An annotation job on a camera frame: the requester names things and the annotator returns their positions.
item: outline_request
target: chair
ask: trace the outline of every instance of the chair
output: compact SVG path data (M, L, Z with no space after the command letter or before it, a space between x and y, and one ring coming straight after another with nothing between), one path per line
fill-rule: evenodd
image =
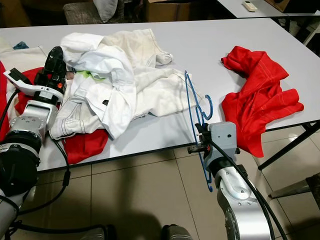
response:
M95 4L91 2L68 3L63 6L68 25L103 24ZM118 0L114 16L107 24L123 23L125 18L125 1Z
M306 29L310 32L310 34L303 42L305 46L310 42L315 34L320 34L320 19L309 25Z
M270 193L269 197L276 199L307 192L312 192L314 200L320 209L320 172L311 177L307 177L305 180L296 182L277 191L273 191Z

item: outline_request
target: white table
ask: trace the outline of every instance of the white table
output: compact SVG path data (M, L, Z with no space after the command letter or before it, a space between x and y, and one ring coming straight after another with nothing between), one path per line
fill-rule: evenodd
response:
M283 13L273 7L265 0L250 0L256 7L256 12L249 12L242 3L244 0L218 0L237 19L242 18L271 18L271 17L292 17L292 16L320 16L316 13Z
M151 28L159 46L174 56L168 67L192 73L192 81L212 98L214 114L209 123L224 120L221 102L230 92L238 92L244 79L226 69L221 58L234 46L267 51L290 74L281 81L284 90L297 89L305 109L267 126L285 128L320 119L320 58L269 18L211 21L35 26L0 29L1 37L13 46L25 41L30 47L51 49L72 32L108 35L120 30ZM81 164L137 155L193 143L188 111L164 117L147 116L134 120L117 140L107 142L104 151ZM39 171L65 165L57 148L47 139L40 151Z

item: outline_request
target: tiled floor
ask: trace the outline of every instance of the tiled floor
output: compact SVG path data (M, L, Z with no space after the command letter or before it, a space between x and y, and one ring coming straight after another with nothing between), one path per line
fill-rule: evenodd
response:
M263 163L304 130L301 127L267 132L262 137L264 158L242 151L250 180L267 197L272 190L320 172L320 132L262 172ZM159 240L161 227L178 224L195 240L226 240L225 218L210 193L197 155L186 148L124 158L73 168L62 197L49 207L22 218L25 224L46 228L79 228L114 224L120 240ZM61 188L61 171L44 173L24 209L51 199ZM320 210L311 193L280 199L267 198L290 240L315 240L320 236ZM47 235L18 230L13 240L80 239L81 234Z

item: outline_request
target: red cloth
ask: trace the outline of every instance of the red cloth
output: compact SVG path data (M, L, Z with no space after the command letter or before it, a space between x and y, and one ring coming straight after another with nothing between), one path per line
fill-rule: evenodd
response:
M304 106L297 90L282 91L280 80L289 74L265 51L235 46L221 61L227 69L246 76L241 91L227 94L222 102L225 120L236 124L238 147L261 158L266 124L302 111Z
M64 149L68 156L69 164L76 164L93 155L100 154L108 141L105 129L97 129L93 133L76 134L65 138Z
M4 112L7 104L7 78L3 74L5 72L5 66L0 61L0 118L2 116L2 113ZM9 131L9 120L8 115L4 117L4 121L2 123L2 126L0 126L0 142L4 139L5 135Z
M23 72L23 74L34 83L37 72L40 71L42 67L31 69ZM5 67L0 61L0 114L2 115L6 104L6 93L7 93L7 78L3 75L5 72ZM18 103L14 106L19 114L22 114L25 110L28 100L32 97L25 95L23 92L18 93ZM5 116L3 125L0 130L0 141L2 141L9 131L9 120L8 116ZM76 134L72 137L65 138L63 143L64 150L68 156L69 164L76 164L82 160L89 158L93 155L100 154L107 144L108 133L104 129L97 129L93 133Z

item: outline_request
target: cardboard box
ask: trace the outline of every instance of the cardboard box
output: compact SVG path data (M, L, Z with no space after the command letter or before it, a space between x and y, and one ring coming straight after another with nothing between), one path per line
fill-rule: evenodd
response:
M144 0L144 16L147 22L173 22L206 20L206 0Z
M315 13L319 0L265 0L282 13Z
M22 7L20 0L1 0L0 27L28 27L31 22Z

